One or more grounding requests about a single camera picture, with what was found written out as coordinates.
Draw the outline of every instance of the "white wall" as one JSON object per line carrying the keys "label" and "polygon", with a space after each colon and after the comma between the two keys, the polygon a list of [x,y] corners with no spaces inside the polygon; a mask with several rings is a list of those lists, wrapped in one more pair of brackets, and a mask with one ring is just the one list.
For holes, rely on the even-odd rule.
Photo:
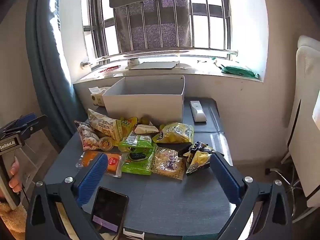
{"label": "white wall", "polygon": [[[0,127],[21,115],[41,115],[33,86],[25,38],[28,0],[17,0],[0,24]],[[27,141],[35,152],[56,154],[42,131]]]}
{"label": "white wall", "polygon": [[265,0],[229,0],[233,59],[250,67],[263,80],[268,55],[268,14]]}
{"label": "white wall", "polygon": [[70,71],[71,82],[74,82],[91,71],[90,68],[80,68],[82,61],[88,61],[83,35],[81,0],[59,0],[59,3],[63,52]]}
{"label": "white wall", "polygon": [[[304,34],[320,40],[319,27],[299,0],[265,0],[265,4],[269,40],[263,83],[186,75],[186,96],[211,97],[217,101],[235,163],[264,161],[284,154],[295,91],[298,38]],[[79,83],[75,88],[84,103],[90,96],[88,87],[111,85],[117,80],[119,78]]]}

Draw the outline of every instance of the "open box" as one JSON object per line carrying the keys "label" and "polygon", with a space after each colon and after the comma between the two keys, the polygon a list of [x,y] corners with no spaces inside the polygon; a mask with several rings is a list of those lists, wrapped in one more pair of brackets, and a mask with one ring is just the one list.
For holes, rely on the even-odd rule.
{"label": "open box", "polygon": [[125,77],[103,95],[108,116],[136,116],[153,124],[182,122],[185,79],[181,75]]}

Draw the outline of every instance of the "orange snack package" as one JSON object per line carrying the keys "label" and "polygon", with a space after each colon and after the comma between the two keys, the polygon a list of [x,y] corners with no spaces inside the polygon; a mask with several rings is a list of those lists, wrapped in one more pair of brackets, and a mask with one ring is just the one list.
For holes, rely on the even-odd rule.
{"label": "orange snack package", "polygon": [[[81,155],[76,167],[82,168],[86,167],[90,164],[90,162],[96,157],[99,151],[87,150]],[[121,167],[127,157],[127,154],[116,154],[116,153],[106,153],[108,156],[108,167],[106,170],[106,174],[111,175],[113,177],[120,178],[122,175]]]}

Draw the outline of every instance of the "gray tabletop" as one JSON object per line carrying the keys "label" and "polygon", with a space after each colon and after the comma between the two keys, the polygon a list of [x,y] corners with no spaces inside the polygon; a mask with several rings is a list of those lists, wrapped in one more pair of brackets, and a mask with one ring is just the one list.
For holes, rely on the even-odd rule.
{"label": "gray tabletop", "polygon": [[[199,100],[206,123],[194,123],[190,100]],[[209,98],[185,98],[183,122],[193,125],[194,141],[208,143],[225,155],[232,165],[230,152],[220,124],[215,101]],[[82,154],[76,133],[61,151],[44,178],[46,184],[62,182],[75,176]],[[129,196],[124,227],[146,233],[169,236],[196,236],[218,233],[229,219],[233,207],[211,169],[177,180],[158,174],[150,176],[123,173],[121,178],[103,176],[99,186]],[[84,211],[91,213],[96,192]]]}

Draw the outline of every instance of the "power cord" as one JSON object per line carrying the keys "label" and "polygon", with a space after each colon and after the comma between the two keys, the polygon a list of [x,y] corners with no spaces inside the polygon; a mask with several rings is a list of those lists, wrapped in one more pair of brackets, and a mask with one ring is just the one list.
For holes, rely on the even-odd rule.
{"label": "power cord", "polygon": [[22,185],[22,192],[23,192],[24,196],[26,197],[26,200],[27,200],[27,202],[28,202],[28,205],[30,205],[29,199],[28,199],[28,197],[27,197],[26,192],[24,191],[24,186],[23,186],[23,185]]}

